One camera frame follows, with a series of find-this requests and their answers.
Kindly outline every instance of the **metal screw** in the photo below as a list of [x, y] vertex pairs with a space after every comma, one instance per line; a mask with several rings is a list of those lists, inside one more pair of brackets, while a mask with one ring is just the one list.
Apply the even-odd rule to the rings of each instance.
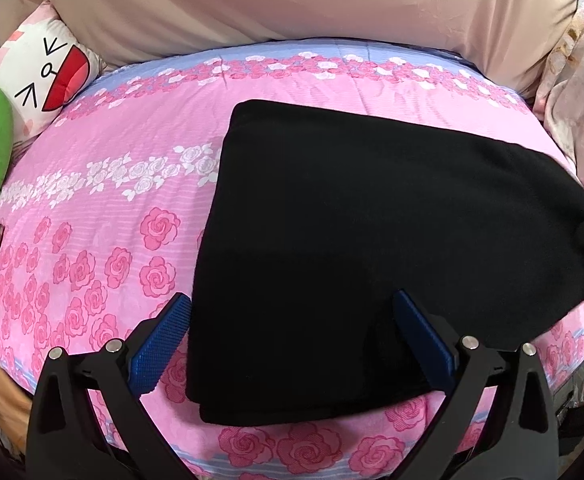
[[48, 357], [50, 359], [59, 359], [63, 355], [63, 349], [60, 346], [55, 346], [48, 352]]
[[523, 350], [524, 354], [527, 354], [530, 357], [536, 355], [536, 347], [532, 343], [523, 343], [521, 349]]
[[466, 335], [463, 339], [461, 339], [461, 344], [468, 350], [476, 350], [479, 348], [479, 340], [471, 335]]
[[122, 348], [123, 341], [121, 341], [121, 339], [110, 339], [107, 343], [105, 343], [105, 349], [112, 354], [115, 354]]

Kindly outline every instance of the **floral bedsheet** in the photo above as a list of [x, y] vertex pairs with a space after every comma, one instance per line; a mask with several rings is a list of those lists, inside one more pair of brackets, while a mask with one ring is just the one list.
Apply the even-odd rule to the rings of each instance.
[[[573, 170], [519, 96], [453, 56], [307, 40], [118, 70], [59, 115], [0, 195], [0, 364], [24, 388], [34, 391], [53, 346], [97, 350], [155, 316], [175, 291], [191, 292], [230, 112], [249, 98], [464, 130], [548, 153]], [[352, 167], [366, 176], [356, 160]], [[550, 385], [560, 386], [584, 359], [584, 304], [536, 344]], [[184, 396], [185, 364], [184, 342], [142, 402], [187, 465], [219, 479], [384, 476], [442, 402], [435, 392], [335, 420], [222, 428], [204, 424]], [[329, 357], [308, 366], [328, 367]], [[122, 446], [102, 397], [92, 399], [107, 439]]]

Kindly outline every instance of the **red mouth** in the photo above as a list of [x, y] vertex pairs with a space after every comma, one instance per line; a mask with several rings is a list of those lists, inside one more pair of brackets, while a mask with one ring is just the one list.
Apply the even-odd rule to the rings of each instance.
[[90, 62], [87, 56], [73, 45], [54, 77], [42, 110], [52, 112], [68, 104], [88, 81], [89, 75]]

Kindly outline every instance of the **black towel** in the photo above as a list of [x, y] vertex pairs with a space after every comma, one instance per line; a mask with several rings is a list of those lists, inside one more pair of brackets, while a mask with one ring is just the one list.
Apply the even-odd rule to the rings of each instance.
[[239, 104], [197, 259], [186, 394], [232, 426], [423, 394], [393, 292], [515, 349], [584, 300], [582, 222], [579, 184], [516, 144]]

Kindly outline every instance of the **white rose pattern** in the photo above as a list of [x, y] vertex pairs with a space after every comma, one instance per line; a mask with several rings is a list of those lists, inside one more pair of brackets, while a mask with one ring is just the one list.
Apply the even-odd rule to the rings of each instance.
[[47, 198], [50, 208], [55, 208], [61, 202], [81, 195], [79, 192], [82, 189], [89, 190], [88, 194], [92, 195], [108, 186], [114, 186], [114, 189], [123, 187], [122, 195], [131, 201], [135, 196], [159, 189], [168, 179], [185, 178], [190, 174], [196, 175], [197, 185], [201, 187], [216, 183], [220, 157], [221, 149], [213, 149], [211, 142], [197, 146], [175, 146], [171, 154], [149, 156], [147, 160], [138, 160], [131, 166], [133, 159], [128, 152], [112, 160], [108, 157], [88, 162], [85, 173], [63, 173], [59, 170], [37, 176], [32, 184], [22, 180], [11, 182], [1, 189], [0, 207], [10, 204], [12, 211], [16, 211]]

